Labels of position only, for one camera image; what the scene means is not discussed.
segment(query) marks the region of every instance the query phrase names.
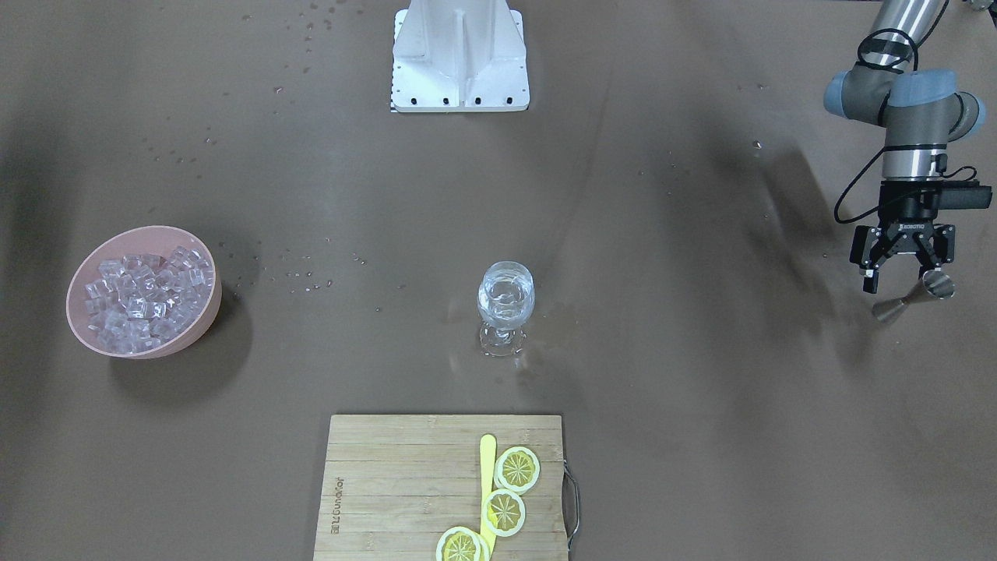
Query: metal jigger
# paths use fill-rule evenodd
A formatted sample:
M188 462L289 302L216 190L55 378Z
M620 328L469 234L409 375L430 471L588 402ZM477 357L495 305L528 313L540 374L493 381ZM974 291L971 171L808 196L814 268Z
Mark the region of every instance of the metal jigger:
M952 278L941 271L931 270L921 276L921 281L906 296L877 302L872 307L872 315L890 324L913 303L949 299L954 294L955 282Z

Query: yellow spatula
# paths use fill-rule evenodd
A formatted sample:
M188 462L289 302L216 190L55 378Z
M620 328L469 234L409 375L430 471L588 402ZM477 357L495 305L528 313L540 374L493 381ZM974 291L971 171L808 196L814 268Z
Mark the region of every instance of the yellow spatula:
M492 494L492 480L496 471L496 438L492 434L482 436L481 461L482 461L482 531L480 532L485 543L489 546L489 551L495 551L496 536L489 530L485 523L485 499Z

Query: lemon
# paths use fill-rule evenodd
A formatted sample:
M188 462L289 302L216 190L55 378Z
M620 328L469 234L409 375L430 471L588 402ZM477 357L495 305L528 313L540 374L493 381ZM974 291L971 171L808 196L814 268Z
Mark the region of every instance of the lemon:
M478 532L464 526L447 530L437 542L436 561L486 561Z
M493 491L482 505L482 517L496 536L507 538L522 528L526 521L526 505L522 498L508 489Z
M525 446L513 446L498 457L494 475L499 489L508 489L523 494L540 478L540 460Z
M489 542L485 541L485 536L475 533L475 538L478 540L478 545L482 548L482 561L490 561L492 559L492 550L489 549Z

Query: cutting board handle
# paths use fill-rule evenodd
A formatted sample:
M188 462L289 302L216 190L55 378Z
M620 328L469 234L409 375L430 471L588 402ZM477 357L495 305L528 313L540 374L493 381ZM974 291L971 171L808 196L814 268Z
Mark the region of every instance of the cutting board handle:
M578 487L578 480L571 473L571 468L568 467L566 459L564 460L564 478L571 483L571 491L574 495L574 529L571 530L571 534L567 537L567 552L570 555L571 544L574 542L574 538L578 535L578 532L581 531L581 489Z

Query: wooden cutting board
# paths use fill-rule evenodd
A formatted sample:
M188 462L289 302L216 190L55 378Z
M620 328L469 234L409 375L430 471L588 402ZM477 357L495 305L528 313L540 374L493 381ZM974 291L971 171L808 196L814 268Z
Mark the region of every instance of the wooden cutting board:
M333 415L316 561L433 561L452 526L480 531L479 443L528 446L540 477L522 496L526 522L497 538L495 561L567 561L557 415Z

